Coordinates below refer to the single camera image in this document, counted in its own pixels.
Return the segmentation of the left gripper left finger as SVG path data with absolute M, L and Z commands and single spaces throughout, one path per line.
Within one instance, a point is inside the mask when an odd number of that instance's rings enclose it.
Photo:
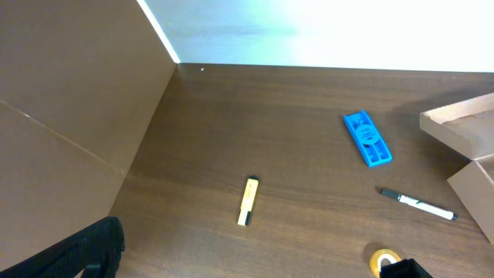
M 115 278 L 124 249 L 120 220 L 107 216 L 1 271 L 1 278 Z

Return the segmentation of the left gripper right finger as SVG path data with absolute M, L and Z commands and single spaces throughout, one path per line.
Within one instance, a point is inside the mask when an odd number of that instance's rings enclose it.
M 432 278 L 414 259 L 403 259 L 381 268 L 380 278 Z

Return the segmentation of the yellow tape roll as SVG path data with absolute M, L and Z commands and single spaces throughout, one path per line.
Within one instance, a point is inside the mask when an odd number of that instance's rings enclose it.
M 391 249 L 379 249 L 370 257 L 370 270 L 375 277 L 379 277 L 381 274 L 382 262 L 387 260 L 390 264 L 398 263 L 402 261 L 402 258 Z

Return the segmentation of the black whiteboard marker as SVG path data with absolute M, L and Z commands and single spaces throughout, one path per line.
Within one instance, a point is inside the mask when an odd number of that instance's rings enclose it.
M 415 198 L 412 198 L 412 197 L 409 197 L 406 195 L 402 195 L 396 191 L 393 191 L 393 190 L 390 190 L 387 188 L 381 188 L 379 190 L 379 192 L 388 198 L 395 199 L 400 203 L 403 203 L 403 204 L 409 205 L 411 207 L 414 207 L 416 209 L 420 209 L 420 210 L 428 212 L 430 214 L 439 216 L 443 219 L 447 219 L 449 221 L 455 221 L 457 219 L 457 215 L 454 212 L 445 210 L 443 208 L 439 208 L 439 207 L 434 206 L 434 205 L 430 205 L 427 202 L 423 202 L 421 200 L 417 200 Z

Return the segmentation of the blue whiteboard duster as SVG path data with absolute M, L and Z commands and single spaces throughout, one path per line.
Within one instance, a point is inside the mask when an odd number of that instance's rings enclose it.
M 343 116 L 351 137 L 369 168 L 392 161 L 392 154 L 369 114 L 362 110 Z

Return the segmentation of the cardboard box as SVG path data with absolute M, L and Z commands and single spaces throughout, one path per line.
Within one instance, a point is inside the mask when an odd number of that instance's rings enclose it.
M 470 160 L 447 182 L 493 242 L 493 95 L 422 112 L 419 124 L 423 131 Z

